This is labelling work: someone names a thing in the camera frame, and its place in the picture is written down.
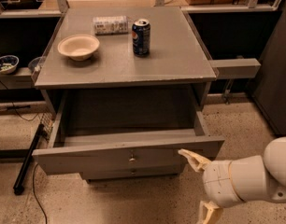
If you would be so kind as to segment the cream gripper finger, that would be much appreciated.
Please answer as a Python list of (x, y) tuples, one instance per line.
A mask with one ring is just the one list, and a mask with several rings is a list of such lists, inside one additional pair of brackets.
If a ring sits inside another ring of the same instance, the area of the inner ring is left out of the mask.
[(223, 209), (214, 202), (201, 201), (199, 204), (197, 224), (216, 224)]
[(179, 155), (185, 157), (191, 167), (197, 172), (202, 173), (206, 170), (207, 166), (211, 163), (211, 160), (201, 156), (195, 152), (192, 152), (188, 149), (180, 149)]

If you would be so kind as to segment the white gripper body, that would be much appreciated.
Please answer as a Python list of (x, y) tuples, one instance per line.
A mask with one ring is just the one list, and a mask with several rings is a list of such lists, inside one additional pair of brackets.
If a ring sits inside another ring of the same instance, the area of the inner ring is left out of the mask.
[(202, 176), (207, 196), (222, 208), (243, 203), (233, 187), (229, 171), (230, 164), (231, 161), (212, 161)]

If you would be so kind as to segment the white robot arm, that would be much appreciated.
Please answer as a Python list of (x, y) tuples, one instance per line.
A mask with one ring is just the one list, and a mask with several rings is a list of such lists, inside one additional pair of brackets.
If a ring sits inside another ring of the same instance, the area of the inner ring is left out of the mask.
[(286, 203), (286, 137), (271, 141), (262, 156), (211, 161), (181, 149), (202, 175), (208, 200), (199, 204), (197, 224), (216, 224), (225, 208), (252, 202)]

